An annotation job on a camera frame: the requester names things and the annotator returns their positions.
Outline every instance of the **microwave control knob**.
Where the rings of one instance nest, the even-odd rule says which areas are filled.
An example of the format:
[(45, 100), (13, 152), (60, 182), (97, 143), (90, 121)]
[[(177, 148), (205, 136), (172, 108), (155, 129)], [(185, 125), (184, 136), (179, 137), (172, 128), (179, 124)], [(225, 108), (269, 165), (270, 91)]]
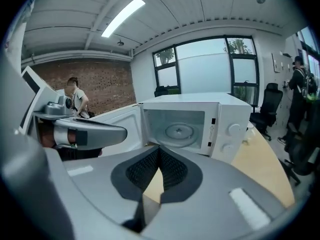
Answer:
[(222, 153), (228, 153), (230, 150), (232, 150), (234, 146), (232, 144), (224, 144), (222, 146)]
[(240, 130), (241, 130), (240, 125), (237, 123), (233, 123), (229, 125), (227, 129), (227, 134), (231, 137), (235, 137), (239, 134)]

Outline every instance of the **brick wall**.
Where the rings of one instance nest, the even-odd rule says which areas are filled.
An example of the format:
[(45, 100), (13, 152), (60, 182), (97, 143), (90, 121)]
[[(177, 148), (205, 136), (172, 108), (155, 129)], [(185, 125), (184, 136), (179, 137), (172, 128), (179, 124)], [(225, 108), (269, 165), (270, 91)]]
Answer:
[(65, 89), (70, 77), (89, 98), (95, 115), (136, 103), (130, 63), (106, 59), (59, 60), (31, 67), (55, 90)]

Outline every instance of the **window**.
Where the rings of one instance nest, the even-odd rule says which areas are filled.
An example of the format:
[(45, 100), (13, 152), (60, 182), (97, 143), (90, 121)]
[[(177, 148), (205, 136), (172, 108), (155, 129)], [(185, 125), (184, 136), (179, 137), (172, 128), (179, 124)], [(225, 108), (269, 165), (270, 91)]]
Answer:
[(258, 104), (259, 67), (251, 36), (215, 36), (153, 53), (157, 87), (169, 94), (229, 93)]
[(312, 36), (312, 33), (308, 27), (305, 27), (301, 30), (304, 42), (306, 45), (310, 46), (313, 50), (317, 50), (316, 43), (314, 41), (314, 38)]
[(153, 54), (155, 80), (157, 87), (163, 86), (171, 93), (180, 94), (180, 77), (176, 63), (176, 48), (170, 47)]
[(177, 86), (176, 67), (171, 66), (158, 71), (160, 86)]
[(320, 54), (318, 52), (319, 43), (317, 42), (312, 30), (305, 27), (297, 33), (302, 46), (302, 56), (304, 66), (314, 75), (317, 86), (320, 87)]
[(224, 38), (179, 45), (176, 52), (183, 94), (231, 93), (229, 55)]
[(248, 38), (228, 38), (231, 54), (255, 54), (253, 43)]
[(256, 96), (256, 88), (253, 86), (234, 86), (234, 96), (248, 103), (254, 104)]
[(173, 48), (160, 51), (154, 55), (156, 66), (162, 66), (176, 61), (175, 51)]
[(234, 82), (235, 83), (256, 83), (256, 65), (253, 59), (233, 59)]
[(257, 105), (259, 100), (259, 67), (252, 38), (227, 38), (231, 65), (231, 94)]
[(190, 42), (177, 46), (176, 51), (178, 60), (228, 52), (224, 38)]

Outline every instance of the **woman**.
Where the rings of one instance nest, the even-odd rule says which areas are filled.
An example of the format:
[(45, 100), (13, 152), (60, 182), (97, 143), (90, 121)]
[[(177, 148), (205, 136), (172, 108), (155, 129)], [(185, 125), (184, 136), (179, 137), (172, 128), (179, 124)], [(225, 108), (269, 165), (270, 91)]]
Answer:
[(72, 105), (74, 115), (77, 117), (89, 119), (90, 116), (87, 110), (87, 104), (89, 99), (85, 92), (78, 88), (78, 79), (76, 77), (70, 77), (67, 81), (67, 88), (72, 91)]

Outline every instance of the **tree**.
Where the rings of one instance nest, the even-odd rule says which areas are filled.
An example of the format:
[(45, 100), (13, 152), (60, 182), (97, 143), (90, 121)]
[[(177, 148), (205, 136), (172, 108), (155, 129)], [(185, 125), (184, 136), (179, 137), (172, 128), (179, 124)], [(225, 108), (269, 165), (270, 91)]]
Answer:
[(247, 102), (247, 97), (246, 97), (246, 87), (245, 86), (237, 86), (236, 88), (233, 89), (234, 91), (234, 96), (237, 97), (238, 99)]
[(169, 63), (169, 61), (175, 56), (174, 49), (167, 49), (160, 51), (156, 54), (157, 58), (160, 58), (161, 65)]
[(252, 51), (248, 48), (244, 43), (243, 38), (234, 38), (232, 41), (229, 41), (230, 53), (232, 54), (252, 54)]

